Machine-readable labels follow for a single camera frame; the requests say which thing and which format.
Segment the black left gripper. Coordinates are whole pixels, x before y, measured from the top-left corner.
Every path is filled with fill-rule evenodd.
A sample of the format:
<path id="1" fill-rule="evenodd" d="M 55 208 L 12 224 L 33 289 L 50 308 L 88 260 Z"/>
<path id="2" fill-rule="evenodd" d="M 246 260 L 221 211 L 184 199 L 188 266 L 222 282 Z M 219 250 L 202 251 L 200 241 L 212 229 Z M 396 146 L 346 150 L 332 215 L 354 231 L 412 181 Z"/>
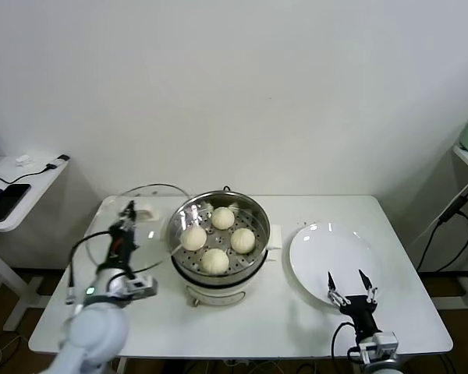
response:
<path id="1" fill-rule="evenodd" d="M 111 241 L 105 257 L 105 269 L 120 269 L 126 273 L 133 272 L 130 260 L 137 248 L 134 228 L 136 218 L 135 201 L 130 200 L 125 210 L 118 213 L 115 227 L 108 229 Z"/>

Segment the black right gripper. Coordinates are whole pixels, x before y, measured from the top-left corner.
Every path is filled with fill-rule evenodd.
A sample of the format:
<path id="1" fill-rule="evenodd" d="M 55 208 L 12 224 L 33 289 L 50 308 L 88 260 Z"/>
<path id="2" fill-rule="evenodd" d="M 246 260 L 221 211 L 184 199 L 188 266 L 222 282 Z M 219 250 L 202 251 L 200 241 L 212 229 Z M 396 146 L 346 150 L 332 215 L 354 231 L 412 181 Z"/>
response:
<path id="1" fill-rule="evenodd" d="M 359 270 L 360 278 L 366 289 L 366 295 L 347 296 L 346 299 L 337 291 L 332 274 L 328 272 L 328 299 L 332 304 L 341 306 L 341 314 L 349 316 L 354 325 L 356 337 L 372 337 L 377 333 L 377 324 L 373 313 L 377 308 L 376 292 L 371 279 Z"/>

